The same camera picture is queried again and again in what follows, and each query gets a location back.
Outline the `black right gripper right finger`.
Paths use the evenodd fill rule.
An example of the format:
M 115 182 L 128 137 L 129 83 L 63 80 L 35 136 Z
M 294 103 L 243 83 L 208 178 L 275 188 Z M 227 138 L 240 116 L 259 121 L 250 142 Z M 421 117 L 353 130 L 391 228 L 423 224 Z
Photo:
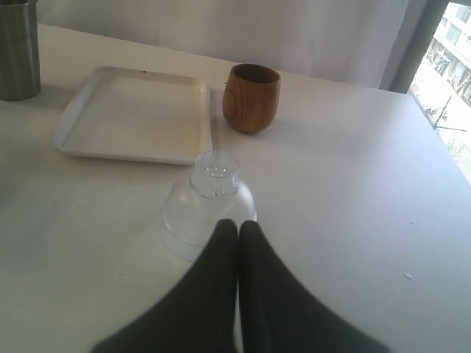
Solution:
M 239 308 L 245 352 L 388 352 L 345 321 L 290 272 L 260 225 L 239 232 Z

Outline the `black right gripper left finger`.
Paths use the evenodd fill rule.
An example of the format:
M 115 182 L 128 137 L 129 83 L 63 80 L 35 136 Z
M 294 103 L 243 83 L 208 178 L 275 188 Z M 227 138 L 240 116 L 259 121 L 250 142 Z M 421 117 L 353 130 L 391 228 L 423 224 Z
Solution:
M 235 352 L 238 229 L 220 220 L 183 278 L 94 352 Z

